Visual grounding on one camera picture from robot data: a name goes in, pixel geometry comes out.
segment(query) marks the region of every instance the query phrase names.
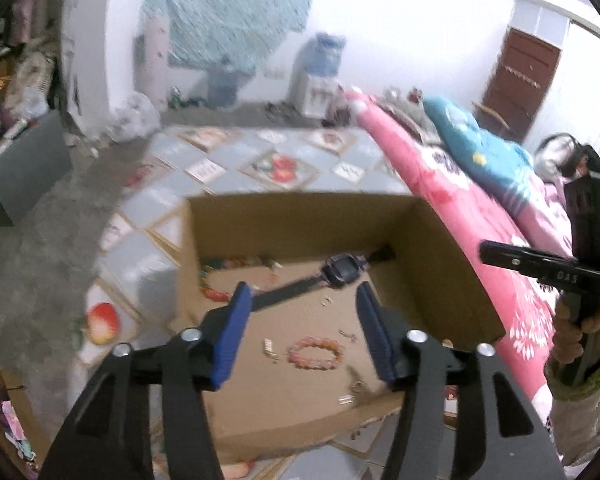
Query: person's hand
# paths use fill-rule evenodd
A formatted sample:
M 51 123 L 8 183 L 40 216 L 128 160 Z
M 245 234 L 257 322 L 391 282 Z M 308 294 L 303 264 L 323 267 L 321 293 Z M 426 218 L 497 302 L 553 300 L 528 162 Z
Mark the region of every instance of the person's hand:
M 562 300 L 555 307 L 554 317 L 554 348 L 551 356 L 560 364 L 573 363 L 584 352 L 580 339 L 583 333 L 596 334 L 595 351 L 592 355 L 594 365 L 600 361 L 600 311 L 595 316 L 582 322 L 582 329 L 569 323 L 569 307 Z

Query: watch face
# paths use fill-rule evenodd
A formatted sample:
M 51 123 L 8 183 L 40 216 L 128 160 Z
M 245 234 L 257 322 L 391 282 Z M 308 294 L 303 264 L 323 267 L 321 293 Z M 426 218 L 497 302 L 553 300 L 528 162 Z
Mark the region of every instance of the watch face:
M 334 275 L 344 283 L 353 283 L 360 276 L 358 261 L 350 254 L 336 256 L 332 263 Z

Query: blue gripper pad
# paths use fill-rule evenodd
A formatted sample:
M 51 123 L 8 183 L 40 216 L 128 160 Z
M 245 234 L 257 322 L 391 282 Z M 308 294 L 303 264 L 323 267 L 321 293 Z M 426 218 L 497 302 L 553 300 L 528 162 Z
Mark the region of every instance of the blue gripper pad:
M 214 344 L 214 370 L 211 382 L 216 389 L 231 376 L 240 341 L 251 313 L 251 289 L 240 282 L 227 305 L 229 313 L 222 332 Z
M 356 290 L 356 312 L 378 378 L 389 385 L 394 384 L 396 380 L 393 366 L 394 348 L 382 323 L 378 300 L 368 282 L 362 283 Z

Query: metal screw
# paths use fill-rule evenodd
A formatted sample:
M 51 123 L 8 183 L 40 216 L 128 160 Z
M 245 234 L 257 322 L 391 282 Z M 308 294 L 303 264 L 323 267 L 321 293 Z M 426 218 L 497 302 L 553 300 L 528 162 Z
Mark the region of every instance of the metal screw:
M 356 398 L 353 395 L 345 395 L 338 399 L 338 404 L 350 404 L 356 402 Z
M 351 391 L 355 394 L 361 393 L 362 390 L 364 390 L 364 389 L 365 389 L 365 383 L 363 383 L 362 381 L 356 381 L 351 386 Z
M 496 355 L 496 349 L 488 343 L 480 343 L 478 345 L 478 352 L 485 357 L 493 357 Z
M 193 343 L 194 341 L 200 341 L 200 339 L 202 339 L 202 332 L 197 328 L 187 328 L 182 331 L 180 337 L 187 343 Z
M 414 343 L 424 343 L 427 339 L 429 339 L 429 336 L 422 330 L 409 330 L 407 332 L 407 338 Z
M 344 332 L 344 330 L 338 330 L 338 333 L 341 336 L 346 337 L 352 343 L 355 343 L 358 340 L 358 336 L 356 336 L 355 334 L 347 334 L 346 332 Z
M 124 357 L 131 354 L 131 345 L 127 343 L 120 343 L 119 345 L 115 345 L 113 347 L 113 355 L 116 357 Z

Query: small metal part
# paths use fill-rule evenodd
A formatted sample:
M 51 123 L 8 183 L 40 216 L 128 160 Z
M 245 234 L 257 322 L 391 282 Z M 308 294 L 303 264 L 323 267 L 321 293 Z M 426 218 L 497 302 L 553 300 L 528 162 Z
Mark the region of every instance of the small metal part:
M 429 336 L 422 330 L 409 330 L 407 332 L 407 338 L 414 343 L 424 343 Z
M 362 390 L 364 390 L 364 388 L 365 388 L 365 383 L 363 383 L 362 381 L 356 381 L 355 383 L 353 383 L 353 386 L 351 387 L 351 391 L 355 394 L 358 394 Z
M 131 354 L 131 345 L 127 343 L 120 343 L 113 347 L 113 355 L 116 357 L 124 357 Z
M 197 328 L 187 328 L 186 330 L 182 331 L 180 337 L 187 343 L 193 343 L 194 341 L 199 341 L 202 339 L 202 332 L 200 332 L 200 330 Z
M 347 334 L 346 332 L 344 332 L 344 330 L 338 330 L 338 333 L 343 336 L 346 337 L 347 339 L 349 339 L 349 341 L 351 341 L 352 343 L 355 343 L 358 340 L 358 336 L 355 334 Z
M 493 357 L 496 355 L 496 349 L 488 343 L 480 343 L 478 345 L 478 352 L 485 357 Z
M 338 399 L 338 404 L 351 404 L 352 402 L 356 402 L 356 397 L 353 395 L 345 395 Z
M 264 347 L 264 355 L 268 358 L 273 359 L 274 364 L 280 360 L 280 356 L 273 351 L 273 341 L 271 339 L 265 339 L 262 341 Z

